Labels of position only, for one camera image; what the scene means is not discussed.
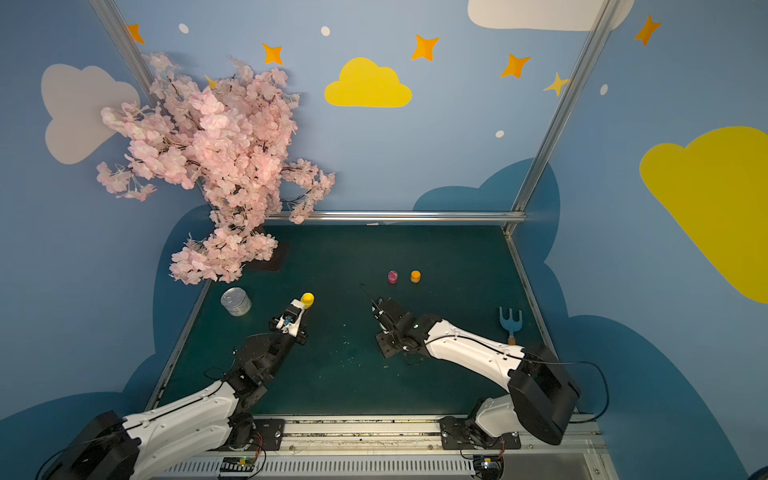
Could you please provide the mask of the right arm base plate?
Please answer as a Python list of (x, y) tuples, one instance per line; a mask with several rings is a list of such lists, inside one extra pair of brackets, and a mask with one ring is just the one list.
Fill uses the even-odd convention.
[(473, 420), (446, 416), (438, 421), (444, 450), (519, 450), (521, 441), (517, 432), (491, 436)]

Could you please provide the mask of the yellow paint jar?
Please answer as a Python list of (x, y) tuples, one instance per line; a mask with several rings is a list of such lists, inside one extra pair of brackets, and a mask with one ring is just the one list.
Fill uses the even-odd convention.
[(312, 293), (307, 292), (302, 295), (300, 301), (305, 309), (309, 309), (315, 301), (315, 296)]

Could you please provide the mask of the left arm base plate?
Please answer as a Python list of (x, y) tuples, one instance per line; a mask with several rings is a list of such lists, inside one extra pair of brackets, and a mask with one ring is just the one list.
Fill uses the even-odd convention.
[(250, 418), (232, 427), (225, 447), (232, 451), (278, 451), (286, 421), (279, 418)]

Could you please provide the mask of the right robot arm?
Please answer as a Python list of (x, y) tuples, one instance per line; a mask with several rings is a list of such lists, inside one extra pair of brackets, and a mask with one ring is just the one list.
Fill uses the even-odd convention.
[(547, 347), (495, 342), (433, 314), (415, 317), (391, 298), (374, 300), (372, 313), (382, 329), (376, 341), (384, 357), (407, 352), (451, 362), (505, 391), (479, 400), (463, 420), (446, 419), (446, 436), (458, 449), (494, 448), (520, 428), (546, 444), (562, 442), (580, 390)]

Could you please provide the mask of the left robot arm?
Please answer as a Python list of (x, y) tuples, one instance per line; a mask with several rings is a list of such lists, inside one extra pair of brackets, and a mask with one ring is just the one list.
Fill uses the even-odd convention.
[(295, 301), (251, 335), (210, 386), (170, 404), (119, 416), (108, 411), (39, 468), (38, 479), (149, 479), (207, 450), (232, 442), (252, 421), (251, 408), (267, 393), (279, 368), (306, 342), (305, 306)]

